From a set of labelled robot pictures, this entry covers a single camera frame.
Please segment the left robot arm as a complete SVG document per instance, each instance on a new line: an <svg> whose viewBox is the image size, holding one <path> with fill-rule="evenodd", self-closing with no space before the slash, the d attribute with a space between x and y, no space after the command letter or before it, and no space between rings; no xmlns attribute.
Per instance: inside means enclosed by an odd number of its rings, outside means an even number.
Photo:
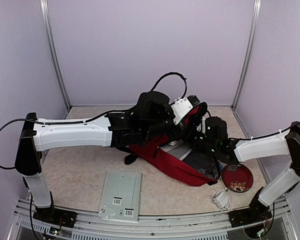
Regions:
<svg viewBox="0 0 300 240"><path fill-rule="evenodd" d="M12 169L26 182L40 214L53 223L60 218L52 193L42 170L42 153L51 149L99 146L122 148L144 145L157 136L176 130L181 121L195 108L192 96L182 95L174 102L152 88L140 94L135 106L124 110L108 110L92 118L57 120L38 118L28 113L26 118L13 119L0 128L22 122L17 153Z"/></svg>

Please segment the red student backpack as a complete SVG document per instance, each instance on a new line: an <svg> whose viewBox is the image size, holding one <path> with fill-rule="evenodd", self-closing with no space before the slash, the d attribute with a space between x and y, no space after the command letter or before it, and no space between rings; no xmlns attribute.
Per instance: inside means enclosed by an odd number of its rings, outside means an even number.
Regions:
<svg viewBox="0 0 300 240"><path fill-rule="evenodd" d="M161 149L162 146L165 146L172 141L179 141L168 140L167 133L155 137L145 145L133 144L128 147L118 147L117 149L128 153L124 159L126 165L133 163L140 157L167 176L189 186L199 187L205 184L210 186L214 185L221 176L221 169L213 154L204 150L205 134L197 130L202 117L204 117L207 111L207 103L201 102L182 119L189 120L189 122L186 132L179 140L182 140L192 149L191 153L197 153L209 158L210 165L208 169L197 171L183 161L163 151Z"/></svg>

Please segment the dark blue heights book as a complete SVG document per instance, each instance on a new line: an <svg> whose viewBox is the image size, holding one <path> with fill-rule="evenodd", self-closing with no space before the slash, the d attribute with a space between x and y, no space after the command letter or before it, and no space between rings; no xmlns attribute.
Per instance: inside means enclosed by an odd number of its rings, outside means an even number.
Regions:
<svg viewBox="0 0 300 240"><path fill-rule="evenodd" d="M182 162L198 172L200 170L207 170L210 166L209 158L195 152L191 152Z"/></svg>

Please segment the grey barcode book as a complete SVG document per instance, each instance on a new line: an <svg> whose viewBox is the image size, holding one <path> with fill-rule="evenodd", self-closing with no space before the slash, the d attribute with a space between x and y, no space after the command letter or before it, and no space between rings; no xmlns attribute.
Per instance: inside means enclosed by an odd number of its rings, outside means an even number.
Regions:
<svg viewBox="0 0 300 240"><path fill-rule="evenodd" d="M117 222L138 222L141 181L142 174L139 172L108 171L98 217Z"/></svg>

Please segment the rose cover white book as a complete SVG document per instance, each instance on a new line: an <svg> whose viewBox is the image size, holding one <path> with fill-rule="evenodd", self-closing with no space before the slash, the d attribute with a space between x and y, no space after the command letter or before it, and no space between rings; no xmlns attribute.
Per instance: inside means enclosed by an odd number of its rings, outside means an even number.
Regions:
<svg viewBox="0 0 300 240"><path fill-rule="evenodd" d="M169 142L160 148L180 161L183 161L192 151L182 140Z"/></svg>

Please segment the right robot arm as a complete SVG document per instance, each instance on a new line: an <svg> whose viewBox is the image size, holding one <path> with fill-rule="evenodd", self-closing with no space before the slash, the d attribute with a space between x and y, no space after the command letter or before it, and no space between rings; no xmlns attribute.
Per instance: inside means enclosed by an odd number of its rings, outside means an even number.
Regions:
<svg viewBox="0 0 300 240"><path fill-rule="evenodd" d="M300 182L300 121L294 121L289 127L268 135L229 138L227 123L219 117L209 117L205 121L205 132L193 126L186 141L195 150L227 165L266 157L290 156L289 165L251 200L245 212L250 222L258 221L270 205Z"/></svg>

